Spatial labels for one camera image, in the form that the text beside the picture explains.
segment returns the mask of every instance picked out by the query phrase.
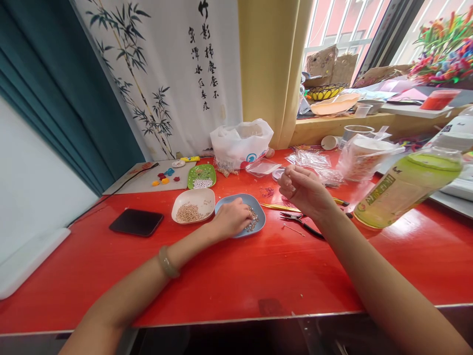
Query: red table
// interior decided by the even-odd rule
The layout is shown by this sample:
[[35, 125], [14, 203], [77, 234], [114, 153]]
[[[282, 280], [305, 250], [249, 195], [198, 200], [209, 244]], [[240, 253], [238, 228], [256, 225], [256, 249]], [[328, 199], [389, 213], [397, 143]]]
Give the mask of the red table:
[[[287, 165], [284, 156], [289, 152], [278, 151], [272, 160]], [[334, 163], [337, 155], [330, 155]], [[370, 181], [349, 183], [331, 192], [351, 202], [351, 211], [372, 186]], [[273, 197], [263, 197], [261, 189], [266, 187], [276, 190]], [[225, 178], [217, 173], [212, 189], [216, 200], [248, 193], [262, 203], [281, 202], [270, 176], [257, 179], [242, 172]], [[177, 241], [200, 225], [179, 225], [172, 220], [171, 208], [181, 192], [113, 196], [82, 217], [71, 227], [71, 235], [16, 293], [0, 301], [0, 334], [74, 329], [114, 283], [154, 256], [160, 246]], [[165, 219], [148, 239], [116, 234], [108, 226], [125, 208], [160, 212]], [[292, 312], [302, 316], [362, 311], [328, 244], [282, 229], [279, 211], [265, 209], [265, 213], [267, 222], [260, 233], [224, 241], [192, 260], [134, 326], [268, 319], [290, 317]], [[430, 301], [454, 305], [473, 303], [471, 224], [425, 202], [384, 230], [359, 228]], [[296, 223], [291, 227], [303, 231]]]

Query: human arm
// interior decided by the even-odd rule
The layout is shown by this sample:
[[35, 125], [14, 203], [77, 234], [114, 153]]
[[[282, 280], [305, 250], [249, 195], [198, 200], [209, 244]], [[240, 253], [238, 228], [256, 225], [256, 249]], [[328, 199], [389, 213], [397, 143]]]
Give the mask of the human arm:
[[[223, 205], [215, 218], [168, 247], [168, 260], [180, 270], [211, 245], [241, 232], [252, 215], [241, 198]], [[114, 354], [124, 330], [168, 284], [157, 256], [125, 276], [87, 311], [60, 355]]]
[[372, 319], [408, 354], [473, 354], [467, 342], [360, 233], [314, 173], [290, 166], [280, 192], [312, 218]]

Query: needle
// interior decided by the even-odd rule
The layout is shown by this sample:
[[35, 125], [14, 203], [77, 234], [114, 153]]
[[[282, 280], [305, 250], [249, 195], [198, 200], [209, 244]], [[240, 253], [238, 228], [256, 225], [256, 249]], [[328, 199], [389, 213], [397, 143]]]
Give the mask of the needle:
[[304, 234], [304, 233], [301, 233], [301, 232], [299, 232], [299, 231], [297, 231], [297, 230], [295, 230], [295, 229], [292, 229], [291, 227], [287, 226], [285, 223], [283, 223], [282, 227], [283, 227], [283, 228], [284, 228], [284, 227], [289, 228], [289, 229], [293, 230], [294, 232], [299, 233], [300, 235], [302, 235], [303, 237], [305, 237], [305, 234]]

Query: pliers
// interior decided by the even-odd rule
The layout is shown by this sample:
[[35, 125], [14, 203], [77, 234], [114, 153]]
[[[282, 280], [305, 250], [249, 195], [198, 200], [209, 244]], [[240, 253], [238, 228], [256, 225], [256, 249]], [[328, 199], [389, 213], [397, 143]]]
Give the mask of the pliers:
[[279, 214], [282, 216], [283, 219], [299, 222], [300, 224], [302, 224], [302, 227], [305, 230], [309, 231], [313, 236], [325, 240], [325, 238], [322, 234], [320, 234], [316, 230], [312, 229], [308, 224], [304, 223], [301, 220], [301, 218], [305, 217], [305, 214], [294, 215], [294, 214], [285, 213], [285, 212], [280, 212]]

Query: green drink bottle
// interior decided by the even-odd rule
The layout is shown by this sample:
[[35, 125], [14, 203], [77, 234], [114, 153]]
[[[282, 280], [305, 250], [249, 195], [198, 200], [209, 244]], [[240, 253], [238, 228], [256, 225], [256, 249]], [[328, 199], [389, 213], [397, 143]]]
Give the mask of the green drink bottle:
[[432, 193], [455, 180], [462, 170], [458, 150], [432, 147], [396, 162], [368, 195], [355, 207], [354, 215], [373, 228], [384, 228]]

